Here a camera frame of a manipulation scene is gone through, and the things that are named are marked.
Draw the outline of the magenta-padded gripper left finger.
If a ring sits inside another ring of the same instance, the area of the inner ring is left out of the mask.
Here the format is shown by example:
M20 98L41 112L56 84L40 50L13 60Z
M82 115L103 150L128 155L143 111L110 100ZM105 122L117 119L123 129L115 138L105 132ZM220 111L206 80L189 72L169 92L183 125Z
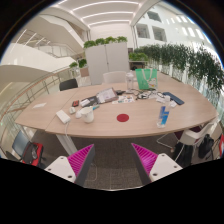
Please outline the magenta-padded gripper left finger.
M94 156L95 146L91 144L68 157L59 156L46 168L46 171L83 186Z

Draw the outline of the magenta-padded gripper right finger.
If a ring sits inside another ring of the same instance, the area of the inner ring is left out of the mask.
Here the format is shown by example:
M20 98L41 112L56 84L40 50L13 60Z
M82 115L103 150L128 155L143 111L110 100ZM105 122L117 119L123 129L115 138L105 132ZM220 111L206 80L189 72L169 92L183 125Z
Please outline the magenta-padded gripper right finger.
M143 185L147 185L182 169L167 154L156 154L135 143L131 144L131 153Z

